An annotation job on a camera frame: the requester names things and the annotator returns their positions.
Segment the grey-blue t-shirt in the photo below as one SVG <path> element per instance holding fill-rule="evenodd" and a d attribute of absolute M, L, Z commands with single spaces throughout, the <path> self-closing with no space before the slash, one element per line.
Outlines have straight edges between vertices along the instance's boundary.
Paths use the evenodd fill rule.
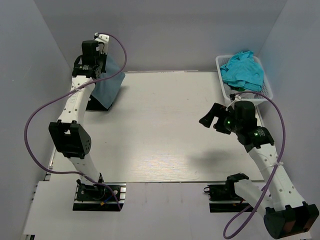
<path fill-rule="evenodd" d="M 101 78 L 108 78 L 113 76 L 120 70 L 120 67 L 112 58 L 111 55 L 106 59 L 106 73 L 101 74 Z M 121 88 L 122 82 L 125 78 L 125 73 L 120 72 L 110 79 L 97 82 L 91 96 L 94 96 L 105 108 L 110 108 L 115 101 L 118 92 Z"/>

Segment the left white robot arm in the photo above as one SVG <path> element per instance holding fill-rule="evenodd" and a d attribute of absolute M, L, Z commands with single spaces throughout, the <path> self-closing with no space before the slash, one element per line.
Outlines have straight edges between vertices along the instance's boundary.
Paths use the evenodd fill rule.
<path fill-rule="evenodd" d="M 89 98 L 95 88 L 94 80 L 105 72 L 110 37 L 96 33 L 93 40 L 83 41 L 82 54 L 74 62 L 71 90 L 64 109 L 56 122 L 49 124 L 49 133 L 56 150 L 62 153 L 82 175 L 80 185 L 88 186 L 88 193 L 99 200 L 106 187 L 100 184 L 101 174 L 91 156 L 92 139 L 83 127 Z"/>

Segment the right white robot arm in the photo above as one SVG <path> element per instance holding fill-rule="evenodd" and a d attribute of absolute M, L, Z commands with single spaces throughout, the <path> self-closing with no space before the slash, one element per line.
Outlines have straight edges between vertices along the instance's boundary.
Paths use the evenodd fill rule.
<path fill-rule="evenodd" d="M 258 167 L 265 186 L 259 189 L 246 174 L 237 173 L 228 176 L 224 184 L 211 184 L 203 189 L 211 205 L 217 206 L 211 208 L 211 212 L 222 212 L 220 205 L 230 202 L 233 204 L 229 208 L 236 209 L 239 214 L 251 212 L 238 230 L 223 237 L 227 240 L 235 237 L 254 213 L 262 216 L 273 239 L 308 232 L 320 215 L 317 206 L 306 203 L 290 180 L 281 161 L 284 150 L 277 152 L 269 130 L 258 125 L 254 103 L 236 94 L 230 97 L 232 102 L 228 106 L 214 103 L 199 123 L 219 133 L 234 133 Z"/>

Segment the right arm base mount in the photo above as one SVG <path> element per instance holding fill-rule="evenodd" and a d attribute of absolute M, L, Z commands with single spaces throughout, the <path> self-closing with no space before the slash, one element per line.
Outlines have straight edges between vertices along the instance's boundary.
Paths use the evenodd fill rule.
<path fill-rule="evenodd" d="M 231 196 L 225 184 L 207 185 L 203 192 L 208 195 L 211 213 L 240 213 L 241 211 L 251 212 L 253 210 L 253 207 L 243 198 Z"/>

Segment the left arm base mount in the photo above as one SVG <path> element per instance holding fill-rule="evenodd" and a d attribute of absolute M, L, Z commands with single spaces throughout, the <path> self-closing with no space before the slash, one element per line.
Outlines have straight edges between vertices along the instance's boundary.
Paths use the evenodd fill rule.
<path fill-rule="evenodd" d="M 110 189 L 100 185 L 85 185 L 78 179 L 73 211 L 120 212 L 125 203 L 126 184 L 109 183 Z"/>

